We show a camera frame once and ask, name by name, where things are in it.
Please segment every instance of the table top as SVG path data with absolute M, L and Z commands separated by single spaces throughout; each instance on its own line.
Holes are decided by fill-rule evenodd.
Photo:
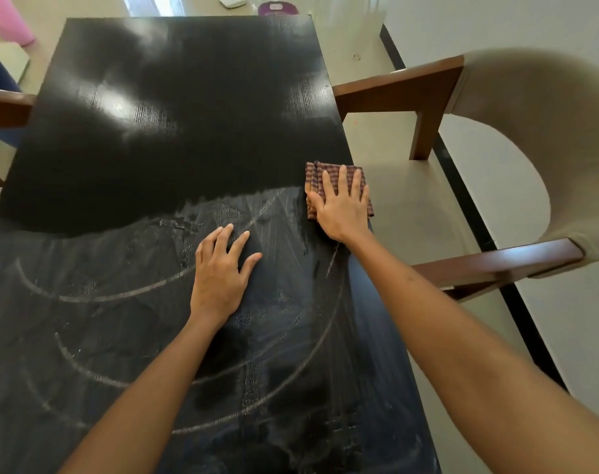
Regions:
M 159 471 L 439 471 L 378 294 L 306 219 L 314 160 L 352 164 L 310 17 L 70 19 L 0 199 L 0 472 L 62 463 L 226 223 L 264 257 Z

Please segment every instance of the wooden chair frame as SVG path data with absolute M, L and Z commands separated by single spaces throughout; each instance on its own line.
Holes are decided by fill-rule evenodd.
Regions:
M 33 94 L 0 90 L 0 128 L 25 126 L 36 100 Z
M 428 160 L 442 116 L 464 68 L 464 57 L 402 69 L 332 87 L 341 120 L 348 113 L 415 111 L 410 160 Z M 456 300 L 464 301 L 585 257 L 570 239 L 458 256 L 413 266 Z

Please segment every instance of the forearm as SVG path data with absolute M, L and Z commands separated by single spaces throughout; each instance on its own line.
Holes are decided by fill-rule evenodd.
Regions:
M 454 423 L 494 472 L 599 472 L 594 414 L 369 232 L 346 244 Z
M 61 473 L 153 472 L 216 333 L 191 320 L 93 426 Z

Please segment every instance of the hand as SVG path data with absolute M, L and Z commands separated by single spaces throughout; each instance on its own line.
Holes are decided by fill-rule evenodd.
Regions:
M 368 229 L 368 200 L 370 188 L 366 184 L 363 194 L 360 193 L 361 170 L 354 172 L 352 189 L 348 193 L 348 170 L 345 166 L 339 169 L 339 194 L 335 195 L 327 171 L 322 172 L 326 202 L 319 193 L 311 191 L 308 198 L 317 210 L 317 222 L 328 237 L 348 244 L 352 239 L 364 236 Z
M 227 241 L 233 229 L 233 224 L 219 226 L 196 249 L 190 321 L 210 321 L 216 330 L 238 309 L 249 275 L 262 258 L 262 253 L 252 254 L 238 272 L 238 257 L 249 239 L 249 231 L 242 233 L 227 253 Z

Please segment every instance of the baseboard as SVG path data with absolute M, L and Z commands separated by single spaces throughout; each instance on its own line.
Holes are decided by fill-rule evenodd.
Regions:
M 392 37 L 390 36 L 385 25 L 383 25 L 381 28 L 380 38 L 383 42 L 385 50 L 387 51 L 387 54 L 390 57 L 390 60 L 392 61 L 392 64 L 394 65 L 394 69 L 404 69 L 405 63 L 398 53 L 398 49 L 394 44 L 394 40 L 392 40 Z M 473 198 L 471 198 L 471 195 L 468 192 L 468 189 L 464 184 L 457 167 L 453 163 L 453 159 L 451 159 L 449 151 L 442 141 L 442 137 L 439 134 L 433 145 L 433 152 L 438 158 L 440 166 L 444 171 L 444 175 L 449 181 L 449 185 L 453 190 L 457 202 L 462 209 L 462 213 L 466 218 L 466 222 L 471 228 L 473 236 L 477 240 L 477 244 L 479 245 L 480 249 L 482 251 L 496 250 L 497 246 L 495 245 L 495 242 L 493 241 L 493 238 L 491 237 L 488 228 L 486 227 L 486 224 L 484 223 L 484 220 L 477 209 L 477 206 L 475 206 L 475 202 L 473 202 Z M 508 306 L 508 310 L 512 315 L 512 319 L 514 319 L 514 322 L 519 329 L 519 333 L 523 338 L 523 342 L 528 348 L 530 356 L 532 356 L 534 364 L 564 390 L 567 390 L 567 386 L 565 386 L 565 382 L 563 381 L 556 364 L 554 364 L 554 360 L 552 359 L 550 352 L 543 342 L 543 338 L 541 338 L 541 334 L 534 324 L 532 315 L 530 315 L 530 311 L 528 311 L 528 307 L 523 301 L 521 294 L 519 294 L 515 284 L 508 284 L 499 290 L 504 298 L 504 301 L 506 302 L 506 305 Z

